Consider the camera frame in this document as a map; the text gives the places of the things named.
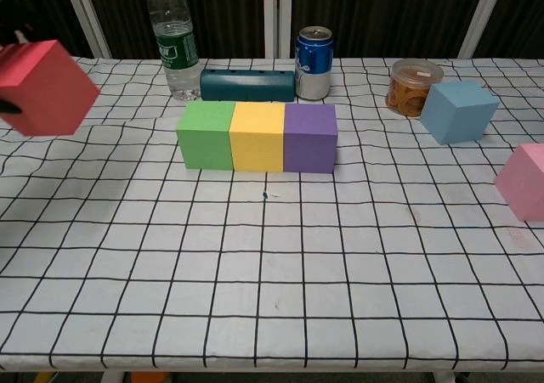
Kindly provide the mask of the yellow foam cube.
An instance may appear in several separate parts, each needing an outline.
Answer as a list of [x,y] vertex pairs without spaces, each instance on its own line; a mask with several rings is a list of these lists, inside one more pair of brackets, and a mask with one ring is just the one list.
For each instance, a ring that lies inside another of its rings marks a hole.
[[236,102],[229,128],[236,171],[283,172],[285,104]]

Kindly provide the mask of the upright white frame post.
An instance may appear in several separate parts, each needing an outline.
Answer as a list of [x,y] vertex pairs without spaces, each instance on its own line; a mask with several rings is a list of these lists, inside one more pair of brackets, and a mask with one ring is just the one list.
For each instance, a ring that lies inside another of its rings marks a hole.
[[291,58],[292,0],[279,0],[278,51],[281,59]]
[[277,56],[278,0],[263,0],[264,55],[266,59]]

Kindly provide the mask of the dark teal plastic case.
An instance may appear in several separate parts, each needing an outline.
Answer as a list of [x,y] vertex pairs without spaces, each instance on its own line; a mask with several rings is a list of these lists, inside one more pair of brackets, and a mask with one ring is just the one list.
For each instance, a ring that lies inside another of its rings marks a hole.
[[295,75],[290,70],[205,69],[200,88],[206,101],[292,102]]

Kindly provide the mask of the white black-grid tablecloth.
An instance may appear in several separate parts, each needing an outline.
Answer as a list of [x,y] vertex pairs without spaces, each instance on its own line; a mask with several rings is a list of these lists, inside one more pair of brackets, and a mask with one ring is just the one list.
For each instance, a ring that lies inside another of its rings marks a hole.
[[331,174],[195,171],[156,60],[81,59],[77,133],[0,122],[0,370],[544,372],[544,223],[494,180],[544,142],[544,59],[445,59],[499,99],[442,146],[337,59]]

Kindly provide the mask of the pink foam cube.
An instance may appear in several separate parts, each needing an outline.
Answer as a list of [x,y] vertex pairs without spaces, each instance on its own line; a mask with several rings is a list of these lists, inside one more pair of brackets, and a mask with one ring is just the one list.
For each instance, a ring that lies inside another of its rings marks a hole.
[[495,185],[518,220],[544,222],[544,144],[520,144]]

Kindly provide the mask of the clear jar of rubber bands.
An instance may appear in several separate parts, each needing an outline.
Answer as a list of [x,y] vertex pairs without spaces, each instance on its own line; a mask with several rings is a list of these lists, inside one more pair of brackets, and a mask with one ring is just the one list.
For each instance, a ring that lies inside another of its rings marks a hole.
[[390,71],[386,105],[408,117],[418,117],[428,97],[431,86],[444,77],[441,67],[425,59],[401,59]]

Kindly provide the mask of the green foam cube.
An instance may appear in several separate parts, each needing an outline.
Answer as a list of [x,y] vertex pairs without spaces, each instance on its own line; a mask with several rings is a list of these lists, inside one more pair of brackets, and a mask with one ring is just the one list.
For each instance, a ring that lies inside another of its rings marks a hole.
[[189,101],[176,127],[188,169],[233,170],[230,123],[233,101]]

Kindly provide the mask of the purple foam cube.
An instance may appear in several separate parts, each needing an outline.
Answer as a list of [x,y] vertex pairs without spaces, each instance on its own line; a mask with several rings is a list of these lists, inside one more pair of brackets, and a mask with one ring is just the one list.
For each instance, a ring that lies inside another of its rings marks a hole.
[[337,137],[333,104],[286,104],[284,171],[332,173],[337,156]]

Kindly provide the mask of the light blue foam cube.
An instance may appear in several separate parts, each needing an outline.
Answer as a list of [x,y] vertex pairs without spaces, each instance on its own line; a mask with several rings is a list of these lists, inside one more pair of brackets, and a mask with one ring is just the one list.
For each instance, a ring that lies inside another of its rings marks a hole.
[[433,84],[419,121],[439,144],[483,137],[499,100],[475,81]]

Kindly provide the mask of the blue soda can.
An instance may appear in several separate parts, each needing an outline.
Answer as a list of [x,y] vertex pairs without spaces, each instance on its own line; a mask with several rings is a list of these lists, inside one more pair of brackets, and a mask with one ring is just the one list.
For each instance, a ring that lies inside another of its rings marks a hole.
[[305,26],[295,43],[295,88],[299,98],[323,99],[329,92],[333,57],[332,32]]

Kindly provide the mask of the clear water bottle green label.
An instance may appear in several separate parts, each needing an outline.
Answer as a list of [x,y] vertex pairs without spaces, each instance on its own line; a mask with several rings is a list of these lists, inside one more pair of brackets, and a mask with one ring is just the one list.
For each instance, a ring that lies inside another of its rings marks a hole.
[[147,0],[150,23],[172,96],[200,95],[201,66],[187,0]]

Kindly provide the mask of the red foam cube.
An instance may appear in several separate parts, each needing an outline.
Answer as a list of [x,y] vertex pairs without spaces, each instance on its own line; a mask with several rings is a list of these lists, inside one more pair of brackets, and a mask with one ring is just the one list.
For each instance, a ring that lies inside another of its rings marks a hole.
[[0,99],[21,108],[0,119],[24,136],[72,135],[99,89],[57,40],[0,49]]

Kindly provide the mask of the orange object under table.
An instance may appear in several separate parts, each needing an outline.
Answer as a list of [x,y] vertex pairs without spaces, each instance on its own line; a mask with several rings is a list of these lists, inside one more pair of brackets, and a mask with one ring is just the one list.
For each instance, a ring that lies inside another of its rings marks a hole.
[[167,383],[170,378],[168,372],[143,372],[130,373],[130,383]]

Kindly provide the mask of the slanted white frame bar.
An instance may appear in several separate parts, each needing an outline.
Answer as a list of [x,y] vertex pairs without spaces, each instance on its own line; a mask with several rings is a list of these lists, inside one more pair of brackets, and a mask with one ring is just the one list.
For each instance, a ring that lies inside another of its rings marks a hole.
[[479,0],[458,52],[458,59],[471,59],[488,24],[497,0]]
[[92,0],[70,0],[95,58],[110,59],[111,51]]

